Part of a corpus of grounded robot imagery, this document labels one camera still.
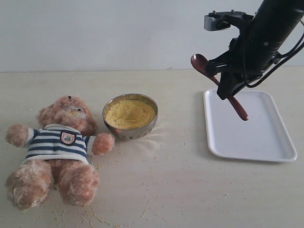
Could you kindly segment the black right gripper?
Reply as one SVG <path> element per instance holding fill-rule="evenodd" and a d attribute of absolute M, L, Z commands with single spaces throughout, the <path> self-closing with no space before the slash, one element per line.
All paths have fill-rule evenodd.
<path fill-rule="evenodd" d="M 261 75 L 273 64 L 275 48 L 271 38 L 235 38 L 228 51 L 207 62 L 205 76 L 221 73 L 217 95 L 225 100 L 245 87 L 242 73 Z"/>

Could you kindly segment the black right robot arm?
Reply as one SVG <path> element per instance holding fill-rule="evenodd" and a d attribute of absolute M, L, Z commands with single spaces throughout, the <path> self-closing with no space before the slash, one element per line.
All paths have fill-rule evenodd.
<path fill-rule="evenodd" d="M 204 17 L 204 29 L 219 31 L 235 26 L 239 36 L 228 50 L 208 61 L 208 77 L 221 74 L 218 96 L 225 100 L 246 86 L 265 77 L 272 66 L 282 63 L 279 48 L 304 15 L 302 0 L 265 0 L 255 15 L 241 11 L 210 12 Z"/>

